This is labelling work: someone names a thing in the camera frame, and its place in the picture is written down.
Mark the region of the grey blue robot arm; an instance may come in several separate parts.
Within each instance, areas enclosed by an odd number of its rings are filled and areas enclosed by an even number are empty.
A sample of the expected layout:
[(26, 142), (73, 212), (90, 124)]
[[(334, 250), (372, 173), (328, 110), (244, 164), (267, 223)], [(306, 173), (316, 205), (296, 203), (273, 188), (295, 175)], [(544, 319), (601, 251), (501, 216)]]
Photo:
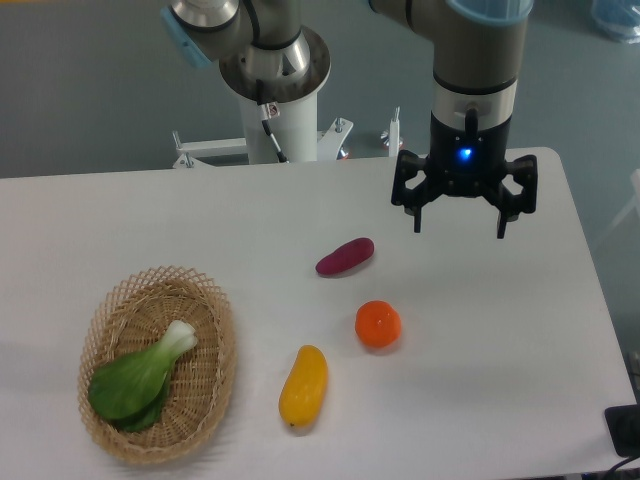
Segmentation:
[[(485, 199), (497, 230), (537, 203), (537, 161), (505, 157), (521, 66), (528, 1), (373, 1), (373, 12), (434, 47), (430, 149), (397, 147), (391, 201), (414, 219), (441, 196)], [(317, 94), (331, 68), (324, 40), (297, 1), (170, 1), (165, 28), (187, 61), (217, 63), (239, 100), (252, 163), (313, 162)]]

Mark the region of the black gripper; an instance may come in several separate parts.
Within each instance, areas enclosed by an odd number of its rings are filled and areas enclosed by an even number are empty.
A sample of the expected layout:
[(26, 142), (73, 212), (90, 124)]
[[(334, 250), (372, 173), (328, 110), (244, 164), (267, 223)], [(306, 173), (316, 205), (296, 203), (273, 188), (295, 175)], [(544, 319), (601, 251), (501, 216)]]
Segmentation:
[(510, 222), (536, 211), (537, 157), (505, 160), (510, 124), (508, 118), (468, 136), (432, 115), (429, 155), (399, 151), (391, 203), (413, 218), (415, 233), (421, 232), (423, 207), (444, 194), (482, 196), (498, 210), (498, 239), (505, 237)]

